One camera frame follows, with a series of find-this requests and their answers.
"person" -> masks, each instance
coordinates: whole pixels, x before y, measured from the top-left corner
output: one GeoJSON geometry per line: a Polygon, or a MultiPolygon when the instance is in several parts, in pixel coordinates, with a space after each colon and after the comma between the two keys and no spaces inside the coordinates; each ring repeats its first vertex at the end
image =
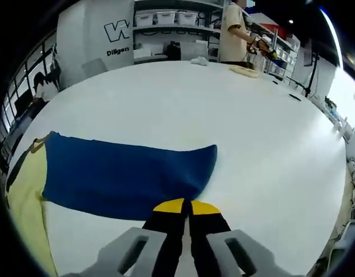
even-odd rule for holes
{"type": "Polygon", "coordinates": [[[253,66],[246,61],[247,45],[253,45],[261,52],[268,51],[268,46],[264,41],[247,35],[242,8],[238,4],[239,0],[231,1],[222,17],[221,39],[219,41],[220,61],[221,63],[252,68],[253,66]]]}
{"type": "Polygon", "coordinates": [[[36,96],[33,99],[34,104],[40,102],[48,103],[58,94],[58,89],[51,78],[45,77],[42,72],[38,72],[33,78],[33,88],[36,96]]]}

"blue cloth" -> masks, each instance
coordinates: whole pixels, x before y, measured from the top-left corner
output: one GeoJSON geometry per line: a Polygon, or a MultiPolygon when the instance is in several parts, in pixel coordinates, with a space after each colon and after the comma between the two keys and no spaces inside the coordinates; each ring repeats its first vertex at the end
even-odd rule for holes
{"type": "Polygon", "coordinates": [[[108,218],[147,220],[158,204],[195,199],[213,172],[217,146],[171,151],[64,137],[45,140],[43,197],[108,218]]]}

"white table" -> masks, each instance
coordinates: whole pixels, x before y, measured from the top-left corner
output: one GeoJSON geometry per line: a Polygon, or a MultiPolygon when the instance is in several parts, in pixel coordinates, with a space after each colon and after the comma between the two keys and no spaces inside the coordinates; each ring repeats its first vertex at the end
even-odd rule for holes
{"type": "MultiPolygon", "coordinates": [[[[231,229],[272,252],[277,266],[305,275],[338,216],[345,142],[303,96],[227,68],[156,62],[87,79],[61,92],[33,120],[11,165],[51,130],[178,151],[217,144],[215,170],[200,200],[217,206],[231,229]]],[[[46,220],[59,274],[85,269],[101,247],[143,224],[53,203],[46,203],[46,220]]]]}

